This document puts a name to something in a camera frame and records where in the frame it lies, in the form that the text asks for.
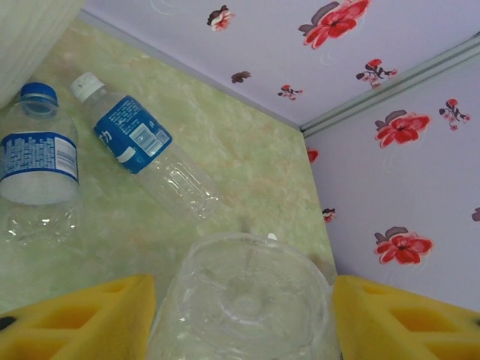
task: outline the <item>clear plastic cup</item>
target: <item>clear plastic cup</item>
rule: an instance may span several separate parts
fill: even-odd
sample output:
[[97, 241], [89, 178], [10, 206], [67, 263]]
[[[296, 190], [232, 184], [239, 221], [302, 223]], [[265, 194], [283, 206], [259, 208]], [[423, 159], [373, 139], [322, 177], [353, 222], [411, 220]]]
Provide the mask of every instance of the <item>clear plastic cup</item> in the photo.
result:
[[290, 246], [210, 236], [170, 284], [147, 359], [321, 359], [330, 298], [319, 269]]

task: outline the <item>clear plastic bottle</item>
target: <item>clear plastic bottle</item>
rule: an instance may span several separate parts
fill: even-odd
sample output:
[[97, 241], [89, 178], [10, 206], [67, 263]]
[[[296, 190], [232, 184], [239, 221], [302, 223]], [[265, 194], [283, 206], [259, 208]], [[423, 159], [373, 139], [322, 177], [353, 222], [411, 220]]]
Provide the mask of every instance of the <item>clear plastic bottle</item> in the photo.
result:
[[23, 86], [0, 121], [1, 237], [61, 242], [77, 234], [83, 213], [77, 129], [50, 86]]
[[172, 216], [208, 218], [220, 203], [215, 183], [133, 97], [108, 91], [92, 73], [71, 85], [90, 110], [94, 132]]

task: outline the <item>yellow sponge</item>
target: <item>yellow sponge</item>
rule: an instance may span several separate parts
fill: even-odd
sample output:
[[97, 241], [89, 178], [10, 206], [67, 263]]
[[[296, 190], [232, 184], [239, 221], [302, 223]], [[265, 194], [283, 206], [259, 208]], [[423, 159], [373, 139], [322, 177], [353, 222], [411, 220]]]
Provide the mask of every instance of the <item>yellow sponge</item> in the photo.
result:
[[480, 360], [480, 313], [354, 276], [333, 296], [344, 360]]
[[144, 359], [151, 276], [126, 277], [0, 315], [2, 360]]

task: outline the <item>wall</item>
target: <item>wall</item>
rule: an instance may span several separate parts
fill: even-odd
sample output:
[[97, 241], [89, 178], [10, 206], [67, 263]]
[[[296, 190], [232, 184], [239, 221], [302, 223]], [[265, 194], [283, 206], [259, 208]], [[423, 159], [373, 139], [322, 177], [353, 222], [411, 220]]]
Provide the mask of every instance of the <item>wall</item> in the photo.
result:
[[307, 139], [340, 274], [480, 311], [480, 61]]
[[82, 18], [276, 119], [304, 125], [479, 31], [477, 1], [441, 4], [88, 0]]

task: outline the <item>blue bottle label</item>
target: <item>blue bottle label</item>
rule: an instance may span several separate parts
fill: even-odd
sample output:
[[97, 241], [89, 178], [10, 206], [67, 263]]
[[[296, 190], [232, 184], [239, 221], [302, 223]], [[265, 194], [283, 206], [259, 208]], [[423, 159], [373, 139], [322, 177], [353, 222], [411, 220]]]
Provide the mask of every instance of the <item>blue bottle label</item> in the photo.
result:
[[1, 180], [20, 173], [50, 171], [78, 182], [77, 147], [59, 133], [11, 133], [1, 141]]
[[100, 119], [94, 131], [133, 174], [147, 167], [173, 139], [165, 127], [131, 96], [121, 99]]

